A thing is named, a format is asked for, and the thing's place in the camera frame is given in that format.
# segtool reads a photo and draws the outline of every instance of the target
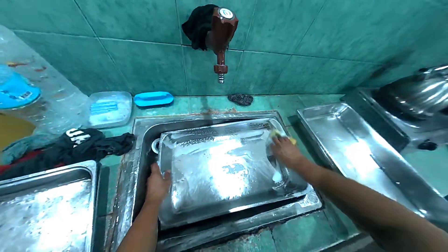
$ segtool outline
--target sponge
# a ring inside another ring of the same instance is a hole
[[[281,135],[281,133],[280,133],[280,131],[278,131],[278,130],[272,130],[271,131],[271,133],[269,134],[269,137],[271,137],[271,138],[273,138],[274,136],[276,136],[276,137],[281,137],[282,135]],[[294,139],[294,138],[292,138],[292,137],[288,137],[288,139],[291,141],[291,143],[293,144],[293,145],[296,145],[297,144],[297,140],[296,139]]]

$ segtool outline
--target faucet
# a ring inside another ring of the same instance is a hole
[[[218,74],[218,82],[224,83],[224,74],[228,67],[225,64],[225,50],[233,38],[238,26],[238,18],[226,8],[215,7],[211,18],[211,31],[207,32],[205,43],[217,57],[213,70]]]

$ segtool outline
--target metal tray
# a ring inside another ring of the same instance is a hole
[[[430,221],[448,223],[448,202],[346,103],[299,109],[298,115],[333,169]]]
[[[4,251],[91,251],[96,162],[0,181]]]
[[[232,213],[307,192],[307,183],[271,153],[270,131],[285,131],[272,118],[163,133],[161,171],[172,171],[161,228]]]

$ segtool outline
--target black cloth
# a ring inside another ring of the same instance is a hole
[[[120,156],[131,150],[134,140],[135,136],[130,133],[106,138],[97,129],[68,130],[43,153],[13,165],[0,174],[0,180],[45,171],[61,163],[71,165],[87,160],[98,162],[107,155]]]
[[[188,18],[187,22],[182,24],[182,30],[191,40],[191,47],[196,50],[201,48],[207,50],[205,37],[207,32],[211,30],[211,17],[213,9],[218,7],[214,4],[207,4],[196,7]]]

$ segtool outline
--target hand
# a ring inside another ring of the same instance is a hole
[[[146,191],[145,203],[160,205],[171,186],[171,171],[165,171],[164,177],[162,177],[159,165],[157,163],[152,164],[151,176],[149,176],[146,185],[148,189]]]
[[[291,143],[287,137],[274,137],[271,145],[272,151],[288,168],[295,169],[297,165],[307,161],[306,157],[300,153],[299,149]]]

